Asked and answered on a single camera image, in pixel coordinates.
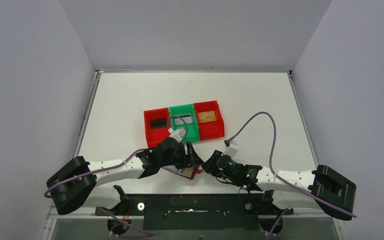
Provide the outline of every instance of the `white table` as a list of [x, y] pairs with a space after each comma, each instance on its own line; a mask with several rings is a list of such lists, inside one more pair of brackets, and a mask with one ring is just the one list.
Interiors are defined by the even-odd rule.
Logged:
[[[146, 148], [144, 111], [217, 100], [224, 119], [225, 139], [253, 114], [272, 114], [277, 126], [273, 155], [275, 169], [315, 169], [309, 141], [286, 73], [148, 72], [102, 73], [79, 149], [86, 161], [122, 159]], [[206, 161], [214, 150], [225, 149], [223, 139], [194, 143]], [[269, 166], [273, 126], [265, 115], [256, 117], [235, 139], [240, 147], [234, 160]], [[166, 170], [143, 179], [125, 179], [127, 194], [229, 194], [238, 188], [221, 184], [205, 172], [194, 180]]]

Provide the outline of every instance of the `purple cable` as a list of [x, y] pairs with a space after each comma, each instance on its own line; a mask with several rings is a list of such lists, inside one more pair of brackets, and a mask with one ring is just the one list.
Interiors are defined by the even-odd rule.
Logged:
[[[267, 115], [267, 116], [270, 118], [271, 123], [273, 123], [273, 132], [274, 132], [274, 134], [273, 134], [273, 144], [271, 145], [270, 157], [269, 157], [269, 159], [268, 159], [268, 166], [270, 167], [270, 171], [271, 171], [271, 173], [272, 173], [273, 175], [275, 175], [275, 170], [273, 169], [273, 166], [272, 166], [272, 160], [273, 160], [273, 152], [275, 151], [276, 133], [277, 133], [277, 131], [276, 131], [276, 123], [275, 123], [275, 120], [273, 119], [272, 115], [270, 115], [270, 113], [268, 113], [268, 112], [266, 112], [266, 111], [260, 111], [260, 112], [257, 112], [257, 113], [254, 114], [250, 119], [248, 119], [248, 121], [246, 121], [246, 123], [240, 128], [240, 130], [239, 130], [235, 135], [233, 135], [233, 136], [232, 136], [231, 138], [229, 138], [227, 141], [230, 142], [230, 141], [232, 141], [234, 138], [236, 138], [236, 137], [242, 132], [242, 130], [247, 126], [247, 124], [250, 123], [250, 121], [251, 121], [253, 118], [255, 118], [257, 115], [260, 115], [260, 114], [265, 114], [265, 115]], [[343, 213], [343, 214], [346, 214], [346, 215], [348, 215], [348, 216], [351, 216], [351, 217], [353, 217], [353, 218], [356, 218], [356, 217], [357, 217], [357, 216], [356, 216], [355, 214], [353, 214], [352, 212], [349, 212], [349, 211], [346, 211], [346, 210], [344, 210], [344, 209], [342, 209], [342, 208], [340, 208], [340, 207], [337, 207], [337, 206], [335, 206], [335, 205], [333, 205], [333, 204], [331, 204], [331, 203], [329, 203], [329, 202], [327, 202], [327, 201], [325, 201], [325, 200], [323, 200], [323, 199], [321, 199], [321, 198], [319, 198], [319, 197], [316, 197], [316, 196], [312, 195], [310, 192], [308, 192], [308, 191], [306, 191], [306, 190], [304, 190], [304, 189], [301, 189], [301, 188], [299, 188], [299, 187], [293, 185], [292, 183], [286, 181], [283, 177], [279, 176], [278, 174], [276, 174], [276, 177], [277, 177], [278, 179], [280, 179], [282, 182], [284, 182], [286, 185], [288, 185], [289, 187], [291, 187], [291, 188], [293, 188], [293, 189], [296, 189], [296, 190], [300, 191], [301, 193], [303, 193], [303, 194], [309, 196], [310, 198], [313, 198], [314, 200], [316, 200], [316, 201], [319, 202], [319, 203], [322, 203], [322, 204], [328, 206], [329, 208], [332, 208], [332, 209], [334, 209], [334, 210], [336, 210], [336, 211], [339, 211], [339, 212], [341, 212], [341, 213]]]
[[265, 240], [269, 240], [270, 239], [270, 236], [273, 234], [273, 231], [275, 230], [275, 227], [278, 225], [278, 223], [281, 221], [282, 217], [285, 215], [285, 213], [288, 211], [287, 208], [285, 208], [282, 213], [279, 215], [279, 217], [277, 217], [276, 221], [274, 222], [273, 226], [271, 227], [270, 231], [268, 232], [268, 235], [267, 235], [267, 238]]
[[52, 190], [58, 188], [59, 186], [61, 186], [63, 184], [66, 184], [68, 182], [77, 180], [79, 178], [83, 178], [83, 177], [92, 175], [92, 174], [96, 174], [96, 173], [100, 173], [100, 172], [104, 172], [104, 171], [108, 171], [108, 170], [113, 170], [113, 169], [119, 168], [119, 167], [123, 166], [124, 164], [126, 164], [135, 154], [137, 154], [140, 151], [145, 151], [145, 150], [147, 150], [147, 148], [141, 148], [141, 149], [138, 149], [138, 150], [134, 151], [132, 154], [130, 154], [130, 156], [128, 156], [126, 158], [126, 160], [124, 160], [122, 163], [120, 163], [118, 165], [114, 165], [114, 166], [110, 166], [110, 167], [106, 167], [106, 168], [102, 168], [102, 169], [98, 169], [98, 170], [88, 171], [88, 172], [82, 173], [80, 175], [76, 175], [76, 176], [67, 178], [67, 179], [65, 179], [63, 181], [60, 181], [60, 182], [50, 186], [50, 188], [48, 188], [43, 195], [45, 196], [45, 198], [51, 199], [52, 196], [48, 195], [48, 193], [50, 193]]
[[136, 227], [136, 226], [131, 225], [131, 224], [128, 223], [128, 222], [125, 222], [125, 221], [121, 220], [120, 218], [116, 217], [116, 216], [115, 216], [114, 214], [112, 214], [111, 212], [104, 210], [104, 209], [103, 209], [102, 207], [100, 207], [100, 206], [98, 206], [98, 207], [96, 207], [96, 208], [99, 209], [99, 210], [100, 210], [101, 212], [103, 212], [104, 214], [108, 215], [109, 217], [113, 218], [114, 220], [120, 222], [121, 224], [124, 224], [124, 225], [128, 226], [129, 228], [132, 228], [132, 229], [134, 229], [134, 230], [136, 230], [136, 231], [138, 231], [138, 232], [141, 232], [141, 233], [143, 233], [143, 234], [146, 234], [146, 235], [142, 235], [142, 236], [123, 236], [123, 235], [119, 235], [119, 236], [118, 236], [119, 238], [122, 238], [122, 239], [143, 239], [143, 238], [149, 238], [149, 237], [154, 236], [153, 233], [150, 233], [150, 232], [148, 232], [148, 231], [142, 230], [142, 229], [140, 229], [140, 228], [138, 228], [138, 227]]

